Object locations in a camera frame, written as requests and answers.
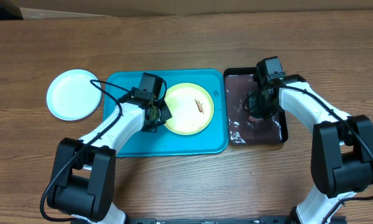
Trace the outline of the light blue plate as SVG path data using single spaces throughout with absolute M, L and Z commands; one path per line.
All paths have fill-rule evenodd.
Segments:
M 73 69 L 60 74 L 50 84 L 46 102 L 48 110 L 58 119 L 76 121 L 93 113 L 102 93 L 90 83 L 97 77 L 87 70 Z

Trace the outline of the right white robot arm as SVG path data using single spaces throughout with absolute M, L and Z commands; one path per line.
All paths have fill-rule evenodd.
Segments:
M 287 75 L 278 57 L 256 65 L 257 84 L 245 99 L 249 114 L 267 119 L 288 111 L 312 134 L 311 176 L 303 202 L 293 207 L 288 223 L 329 223 L 348 201 L 373 200 L 373 124 L 325 101 L 300 75 Z

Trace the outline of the yellow plate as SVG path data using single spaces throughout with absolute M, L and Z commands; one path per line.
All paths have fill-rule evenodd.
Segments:
M 214 116 L 214 101 L 210 94 L 194 83 L 171 86 L 165 102 L 172 114 L 165 127 L 180 135 L 192 135 L 204 130 Z

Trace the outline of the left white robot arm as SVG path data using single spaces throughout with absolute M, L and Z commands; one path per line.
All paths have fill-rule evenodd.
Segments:
M 156 132 L 172 117 L 165 102 L 166 81 L 143 73 L 139 86 L 116 99 L 115 109 L 80 139 L 57 147 L 40 213 L 50 222 L 127 223 L 113 202 L 116 155 L 137 132 Z

